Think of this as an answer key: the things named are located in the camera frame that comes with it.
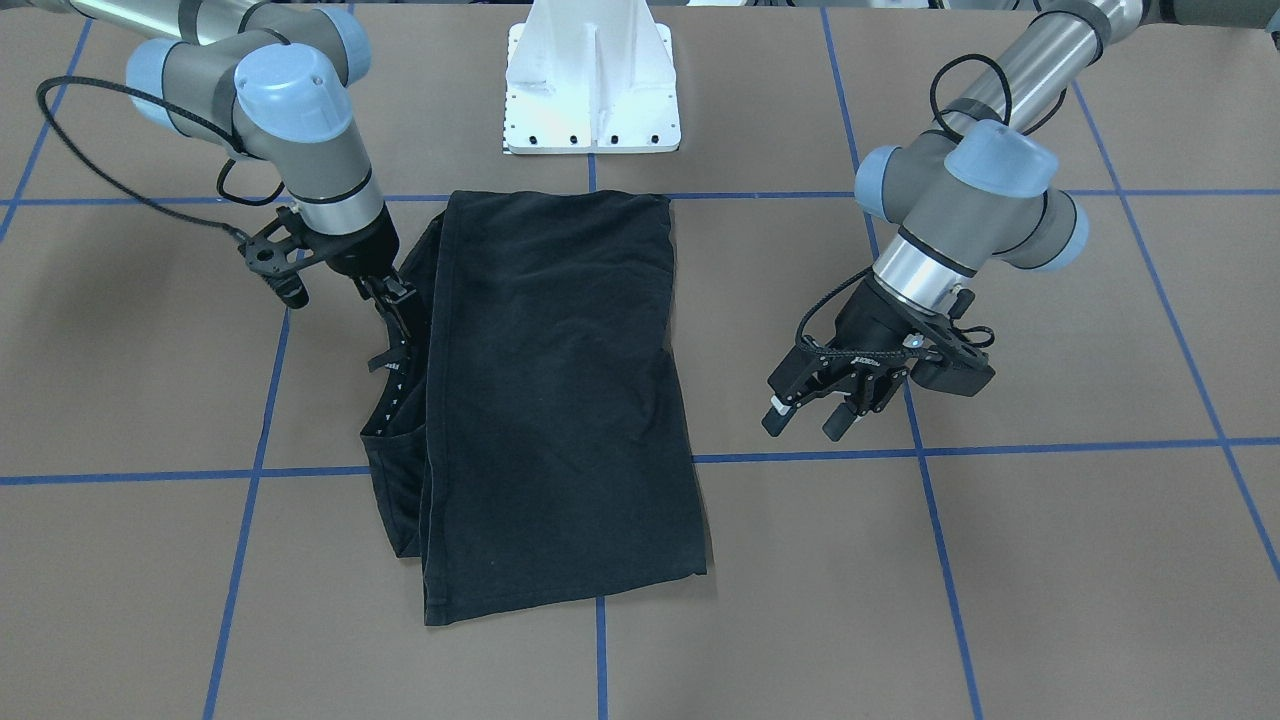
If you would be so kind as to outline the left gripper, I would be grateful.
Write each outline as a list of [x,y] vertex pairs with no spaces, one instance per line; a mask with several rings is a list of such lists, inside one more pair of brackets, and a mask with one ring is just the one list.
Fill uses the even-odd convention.
[[858,282],[838,311],[831,340],[813,340],[804,329],[806,315],[792,348],[768,378],[773,395],[762,418],[765,433],[780,437],[800,407],[832,393],[845,395],[822,427],[833,442],[864,416],[882,413],[905,382],[905,366],[914,352],[906,345],[908,337],[918,333],[902,314],[908,305],[931,313],[869,275]]

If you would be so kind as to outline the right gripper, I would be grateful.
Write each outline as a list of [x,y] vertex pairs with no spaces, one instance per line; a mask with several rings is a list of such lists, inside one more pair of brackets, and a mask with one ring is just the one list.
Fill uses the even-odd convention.
[[396,275],[401,238],[390,213],[379,215],[362,229],[346,234],[323,234],[325,264],[351,279],[376,281],[376,306],[403,341],[421,334],[421,297],[412,284]]

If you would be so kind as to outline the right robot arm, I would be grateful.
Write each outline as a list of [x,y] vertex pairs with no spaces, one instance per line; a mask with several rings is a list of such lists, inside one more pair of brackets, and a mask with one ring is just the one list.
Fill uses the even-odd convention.
[[288,307],[300,273],[325,263],[375,302],[390,341],[425,325],[394,260],[399,240],[355,122],[348,88],[371,65],[365,28],[342,9],[269,1],[41,1],[143,36],[119,91],[165,129],[275,167],[291,202],[259,233],[223,224],[250,270]]

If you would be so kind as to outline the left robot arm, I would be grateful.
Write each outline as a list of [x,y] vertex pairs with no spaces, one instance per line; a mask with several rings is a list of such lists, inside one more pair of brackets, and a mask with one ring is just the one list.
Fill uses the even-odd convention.
[[856,201],[896,234],[844,282],[849,299],[831,340],[797,327],[768,379],[762,425],[771,436],[831,395],[838,404],[823,430],[837,441],[909,383],[963,397],[989,383],[993,332],[957,325],[977,273],[991,259],[1059,269],[1082,252],[1091,228],[1080,205],[1053,187],[1059,159],[1032,133],[1069,85],[1148,15],[1147,1],[1046,1],[1001,56],[960,56],[986,70],[955,100],[931,99],[928,129],[867,154]]

